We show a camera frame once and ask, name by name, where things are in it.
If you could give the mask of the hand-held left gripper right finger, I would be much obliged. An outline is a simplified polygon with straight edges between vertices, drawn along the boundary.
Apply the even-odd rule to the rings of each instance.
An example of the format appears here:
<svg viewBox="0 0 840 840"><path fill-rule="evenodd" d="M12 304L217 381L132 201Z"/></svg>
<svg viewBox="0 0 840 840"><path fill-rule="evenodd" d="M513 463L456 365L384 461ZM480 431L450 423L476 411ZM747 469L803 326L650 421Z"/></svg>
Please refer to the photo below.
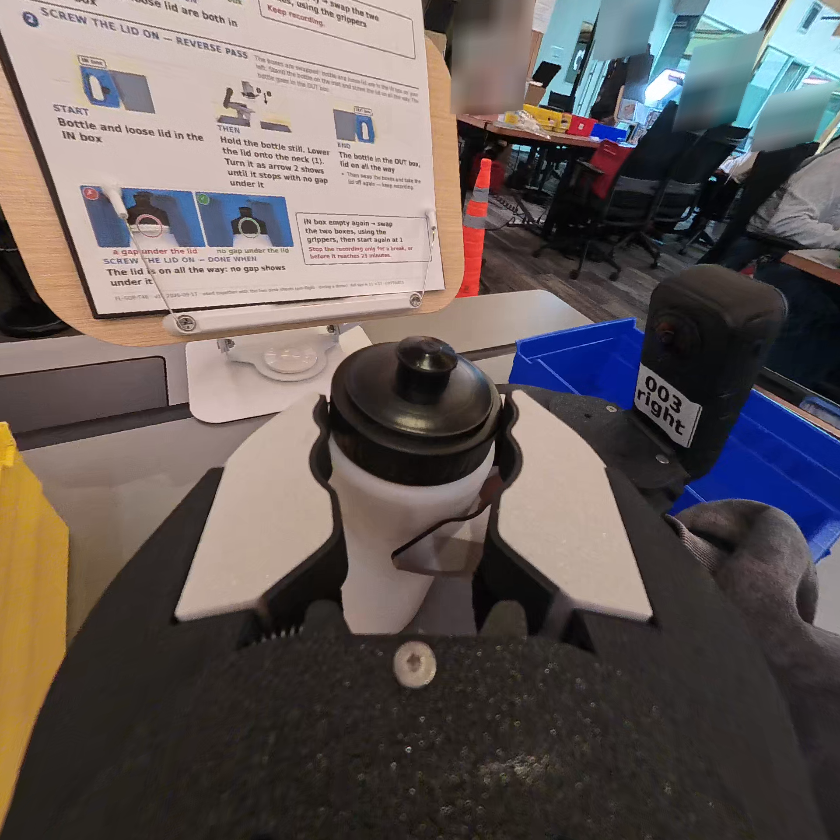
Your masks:
<svg viewBox="0 0 840 840"><path fill-rule="evenodd" d="M527 633L564 638L582 614L646 626L654 609L607 467L572 426L514 388L505 397L476 584L514 602Z"/></svg>

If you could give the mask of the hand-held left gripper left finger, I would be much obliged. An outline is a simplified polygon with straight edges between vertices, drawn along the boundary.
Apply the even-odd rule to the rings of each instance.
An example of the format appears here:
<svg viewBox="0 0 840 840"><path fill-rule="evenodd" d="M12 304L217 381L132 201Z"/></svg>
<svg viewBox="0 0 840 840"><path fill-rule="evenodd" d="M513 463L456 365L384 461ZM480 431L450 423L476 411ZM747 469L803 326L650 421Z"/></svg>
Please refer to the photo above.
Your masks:
<svg viewBox="0 0 840 840"><path fill-rule="evenodd" d="M266 634L342 607L347 549L329 479L329 404L305 395L255 430L224 465L174 616L251 612Z"/></svg>

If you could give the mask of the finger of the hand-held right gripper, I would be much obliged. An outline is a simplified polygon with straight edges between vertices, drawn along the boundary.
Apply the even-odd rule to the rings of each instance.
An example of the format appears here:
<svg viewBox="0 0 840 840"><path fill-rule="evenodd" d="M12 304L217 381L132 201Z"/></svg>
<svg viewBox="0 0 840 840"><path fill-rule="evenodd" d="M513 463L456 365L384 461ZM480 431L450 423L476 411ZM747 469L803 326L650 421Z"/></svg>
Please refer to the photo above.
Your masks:
<svg viewBox="0 0 840 840"><path fill-rule="evenodd" d="M503 482L489 476L466 511L436 521L392 553L399 571L432 577L471 577L483 556L493 504Z"/></svg>

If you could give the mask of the white plastic bottle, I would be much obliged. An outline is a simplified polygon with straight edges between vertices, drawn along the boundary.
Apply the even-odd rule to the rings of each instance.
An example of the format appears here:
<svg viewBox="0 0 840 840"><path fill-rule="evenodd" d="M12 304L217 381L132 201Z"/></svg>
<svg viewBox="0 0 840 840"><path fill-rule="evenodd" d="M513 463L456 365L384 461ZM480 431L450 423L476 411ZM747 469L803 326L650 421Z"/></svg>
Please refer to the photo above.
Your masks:
<svg viewBox="0 0 840 840"><path fill-rule="evenodd" d="M495 445L472 473L438 486L403 486L375 477L333 438L329 452L349 559L344 619L354 634L397 634L420 610L433 577L399 570L393 553L433 525L469 511L490 473Z"/></svg>

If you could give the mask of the black bottle lid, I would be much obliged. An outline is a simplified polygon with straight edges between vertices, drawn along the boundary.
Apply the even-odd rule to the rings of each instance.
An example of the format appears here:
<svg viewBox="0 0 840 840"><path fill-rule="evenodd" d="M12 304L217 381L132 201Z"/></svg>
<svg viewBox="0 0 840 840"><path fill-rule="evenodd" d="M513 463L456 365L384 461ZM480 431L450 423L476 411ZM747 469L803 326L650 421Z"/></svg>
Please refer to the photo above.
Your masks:
<svg viewBox="0 0 840 840"><path fill-rule="evenodd" d="M486 460L502 400L450 344L414 336L347 356L329 404L332 439L353 464L400 486L436 487Z"/></svg>

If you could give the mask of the blue storage bin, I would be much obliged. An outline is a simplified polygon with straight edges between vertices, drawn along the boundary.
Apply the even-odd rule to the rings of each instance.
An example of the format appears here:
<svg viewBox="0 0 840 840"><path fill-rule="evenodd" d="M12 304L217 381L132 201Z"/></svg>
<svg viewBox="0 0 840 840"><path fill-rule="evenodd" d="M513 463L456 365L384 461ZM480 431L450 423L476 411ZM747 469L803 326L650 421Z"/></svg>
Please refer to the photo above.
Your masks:
<svg viewBox="0 0 840 840"><path fill-rule="evenodd" d="M509 382L632 407L644 334L621 319L517 342ZM816 563L839 536L838 439L753 390L721 456L671 508L745 499L787 513Z"/></svg>

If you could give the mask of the yellow storage bin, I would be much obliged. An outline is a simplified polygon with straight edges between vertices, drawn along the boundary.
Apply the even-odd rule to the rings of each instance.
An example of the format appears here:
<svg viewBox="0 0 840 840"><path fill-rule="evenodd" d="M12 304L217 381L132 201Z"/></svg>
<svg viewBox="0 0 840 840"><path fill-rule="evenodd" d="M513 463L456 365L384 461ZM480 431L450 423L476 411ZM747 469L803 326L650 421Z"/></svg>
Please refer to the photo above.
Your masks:
<svg viewBox="0 0 840 840"><path fill-rule="evenodd" d="M67 651L69 529L1 423L1 821Z"/></svg>

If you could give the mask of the person's right forearm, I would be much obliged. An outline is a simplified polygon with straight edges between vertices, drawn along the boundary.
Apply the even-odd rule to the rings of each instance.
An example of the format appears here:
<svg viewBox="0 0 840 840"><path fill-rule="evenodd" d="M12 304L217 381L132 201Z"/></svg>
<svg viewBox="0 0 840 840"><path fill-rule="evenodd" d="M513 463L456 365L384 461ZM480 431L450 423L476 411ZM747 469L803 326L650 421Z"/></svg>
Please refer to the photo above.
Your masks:
<svg viewBox="0 0 840 840"><path fill-rule="evenodd" d="M701 503L667 517L738 609L789 709L829 838L839 838L839 638L814 625L819 584L802 531L752 500Z"/></svg>

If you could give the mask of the orange traffic cone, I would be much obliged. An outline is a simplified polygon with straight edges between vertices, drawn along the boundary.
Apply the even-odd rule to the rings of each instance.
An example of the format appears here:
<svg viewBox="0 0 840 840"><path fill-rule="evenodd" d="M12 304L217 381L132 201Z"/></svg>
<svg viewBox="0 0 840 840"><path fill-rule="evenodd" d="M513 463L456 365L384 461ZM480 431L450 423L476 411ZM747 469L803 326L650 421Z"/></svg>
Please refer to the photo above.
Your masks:
<svg viewBox="0 0 840 840"><path fill-rule="evenodd" d="M463 217L464 275L457 298L473 298L480 293L480 274L484 255L492 161L481 159L476 180Z"/></svg>

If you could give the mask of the black office chair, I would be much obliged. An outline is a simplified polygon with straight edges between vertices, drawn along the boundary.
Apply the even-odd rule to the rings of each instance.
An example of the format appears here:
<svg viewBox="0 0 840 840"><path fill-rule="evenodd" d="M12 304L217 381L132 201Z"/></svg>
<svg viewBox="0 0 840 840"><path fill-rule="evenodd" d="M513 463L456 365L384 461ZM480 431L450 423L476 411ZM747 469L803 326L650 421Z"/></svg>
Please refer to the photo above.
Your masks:
<svg viewBox="0 0 840 840"><path fill-rule="evenodd" d="M553 249L578 259L570 272L577 279L589 259L612 268L616 280L622 268L615 250L641 234L647 224L661 180L626 173L637 163L638 149L601 140L591 155L568 161L543 224L539 258Z"/></svg>
<svg viewBox="0 0 840 840"><path fill-rule="evenodd" d="M650 232L672 234L678 223L689 220L679 232L681 254L705 235L709 223L727 214L739 185L729 186L724 163L748 136L749 129L731 125L709 129L698 137L675 164L651 219Z"/></svg>

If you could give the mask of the background wooden desk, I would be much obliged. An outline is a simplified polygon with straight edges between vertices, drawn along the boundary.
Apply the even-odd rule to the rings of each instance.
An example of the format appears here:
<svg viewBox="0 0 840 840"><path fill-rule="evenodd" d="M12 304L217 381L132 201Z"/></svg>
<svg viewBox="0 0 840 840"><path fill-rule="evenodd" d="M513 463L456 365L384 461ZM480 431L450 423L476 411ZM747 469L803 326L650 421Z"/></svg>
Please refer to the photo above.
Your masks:
<svg viewBox="0 0 840 840"><path fill-rule="evenodd" d="M781 263L839 286L839 251L826 248L797 249L787 252Z"/></svg>

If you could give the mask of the small yellow bins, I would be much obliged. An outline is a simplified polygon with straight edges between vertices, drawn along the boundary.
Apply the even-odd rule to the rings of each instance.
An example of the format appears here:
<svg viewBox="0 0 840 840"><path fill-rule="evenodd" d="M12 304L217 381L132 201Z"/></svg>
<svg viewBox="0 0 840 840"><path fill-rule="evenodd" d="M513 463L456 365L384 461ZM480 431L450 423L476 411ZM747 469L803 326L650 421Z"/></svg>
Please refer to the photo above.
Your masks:
<svg viewBox="0 0 840 840"><path fill-rule="evenodd" d="M573 115L567 112L526 103L520 110L505 112L500 124L530 133L548 135L566 133L571 126L572 117Z"/></svg>

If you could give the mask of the background table with bins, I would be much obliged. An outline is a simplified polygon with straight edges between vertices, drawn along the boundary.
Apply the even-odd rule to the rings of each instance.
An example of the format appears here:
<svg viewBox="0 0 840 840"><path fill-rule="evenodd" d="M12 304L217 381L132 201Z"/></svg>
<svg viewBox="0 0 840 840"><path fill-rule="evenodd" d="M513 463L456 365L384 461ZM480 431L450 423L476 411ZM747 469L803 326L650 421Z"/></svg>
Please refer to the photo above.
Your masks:
<svg viewBox="0 0 840 840"><path fill-rule="evenodd" d="M514 145L530 149L559 149L593 152L602 143L602 139L592 136L582 137L567 133L540 134L525 130L517 125L498 122L467 114L456 115L458 140L461 142L458 154L460 179L468 179L474 159L485 147L489 138L509 141Z"/></svg>

